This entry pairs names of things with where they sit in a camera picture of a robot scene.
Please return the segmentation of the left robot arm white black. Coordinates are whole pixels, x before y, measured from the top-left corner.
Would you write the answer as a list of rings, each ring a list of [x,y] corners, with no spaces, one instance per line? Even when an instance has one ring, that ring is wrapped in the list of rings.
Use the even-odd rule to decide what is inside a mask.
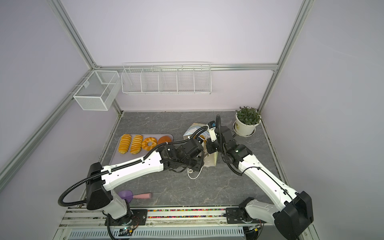
[[[127,201],[123,200],[115,188],[147,174],[178,168],[200,171],[204,161],[203,141],[190,138],[179,142],[163,143],[145,156],[112,166],[92,164],[87,177],[65,190],[58,199],[62,207],[86,205],[88,210],[102,210],[108,217],[119,220],[132,218]],[[82,184],[86,185],[86,199],[65,202],[64,198]]]

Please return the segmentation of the fake yellow ridged bread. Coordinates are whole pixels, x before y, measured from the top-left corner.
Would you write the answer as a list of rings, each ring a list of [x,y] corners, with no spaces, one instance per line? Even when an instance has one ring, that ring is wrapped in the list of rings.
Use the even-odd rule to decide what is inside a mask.
[[[142,149],[143,136],[135,135],[131,142],[131,150],[130,153],[132,155],[138,154]]]
[[[127,153],[130,148],[131,141],[132,141],[132,136],[130,134],[122,135],[119,146],[118,146],[118,152],[120,154]]]

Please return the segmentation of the fake braided ring bread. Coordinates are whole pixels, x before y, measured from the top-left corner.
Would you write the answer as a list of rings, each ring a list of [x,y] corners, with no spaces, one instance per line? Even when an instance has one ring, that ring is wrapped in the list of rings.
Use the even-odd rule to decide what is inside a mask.
[[[142,141],[142,149],[149,152],[150,150],[155,148],[157,144],[158,144],[158,141],[156,138],[148,137]]]

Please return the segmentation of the paper bag with landscape print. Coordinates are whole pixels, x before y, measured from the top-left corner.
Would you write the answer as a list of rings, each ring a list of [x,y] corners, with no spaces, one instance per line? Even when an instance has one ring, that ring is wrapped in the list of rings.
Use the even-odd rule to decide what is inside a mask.
[[[189,139],[190,136],[194,132],[196,132],[199,128],[201,128],[203,126],[204,126],[204,124],[193,123],[187,129],[187,131],[184,133],[183,139],[184,140]],[[202,146],[204,148],[204,165],[202,166],[202,168],[198,172],[196,172],[192,169],[188,169],[187,174],[191,180],[197,179],[199,177],[199,175],[201,174],[201,171],[203,168],[215,167],[217,165],[217,161],[218,161],[218,152],[209,154],[207,151],[207,143],[208,143],[208,139],[210,138],[209,131],[206,130],[205,132],[200,133],[196,138],[202,144]]]

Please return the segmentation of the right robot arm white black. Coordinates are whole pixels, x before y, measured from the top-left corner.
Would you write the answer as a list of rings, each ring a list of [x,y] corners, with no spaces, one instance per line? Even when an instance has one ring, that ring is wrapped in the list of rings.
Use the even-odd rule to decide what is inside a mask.
[[[218,123],[209,124],[207,150],[219,152],[223,161],[238,176],[249,177],[271,199],[273,205],[248,198],[239,207],[246,217],[274,224],[287,240],[296,240],[314,221],[312,198],[297,192],[269,171],[245,145],[238,144],[231,130]]]

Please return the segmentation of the round orange fake bun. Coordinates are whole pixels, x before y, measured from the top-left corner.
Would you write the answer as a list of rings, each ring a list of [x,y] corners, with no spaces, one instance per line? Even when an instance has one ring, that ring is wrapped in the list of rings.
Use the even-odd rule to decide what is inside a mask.
[[[170,142],[172,142],[172,138],[170,136],[162,136],[158,139],[158,145]]]

